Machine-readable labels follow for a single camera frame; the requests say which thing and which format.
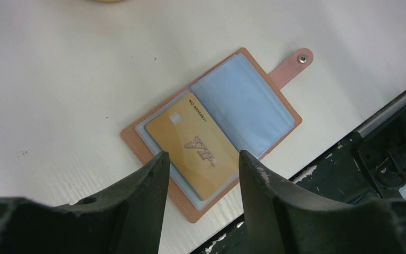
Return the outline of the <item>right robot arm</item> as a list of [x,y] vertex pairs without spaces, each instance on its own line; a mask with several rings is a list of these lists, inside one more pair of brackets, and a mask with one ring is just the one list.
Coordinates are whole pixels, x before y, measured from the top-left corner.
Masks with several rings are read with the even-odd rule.
[[353,157],[380,198],[406,199],[406,106],[371,131],[354,130]]

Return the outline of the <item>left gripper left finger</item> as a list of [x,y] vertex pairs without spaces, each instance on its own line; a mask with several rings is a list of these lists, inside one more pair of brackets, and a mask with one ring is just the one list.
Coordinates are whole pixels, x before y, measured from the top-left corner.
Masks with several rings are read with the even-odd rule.
[[157,253],[169,170],[160,152],[73,205],[0,197],[0,253]]

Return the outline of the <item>gold VIP credit card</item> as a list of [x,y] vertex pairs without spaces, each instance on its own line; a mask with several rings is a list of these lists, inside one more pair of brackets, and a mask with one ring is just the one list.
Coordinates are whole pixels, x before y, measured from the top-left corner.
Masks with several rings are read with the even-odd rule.
[[202,200],[211,198],[238,172],[237,150],[193,93],[145,128]]

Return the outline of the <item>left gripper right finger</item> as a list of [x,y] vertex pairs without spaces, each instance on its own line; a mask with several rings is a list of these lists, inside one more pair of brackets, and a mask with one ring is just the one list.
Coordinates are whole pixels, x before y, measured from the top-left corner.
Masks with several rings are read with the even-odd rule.
[[239,154],[250,253],[406,253],[406,200],[349,205],[310,192]]

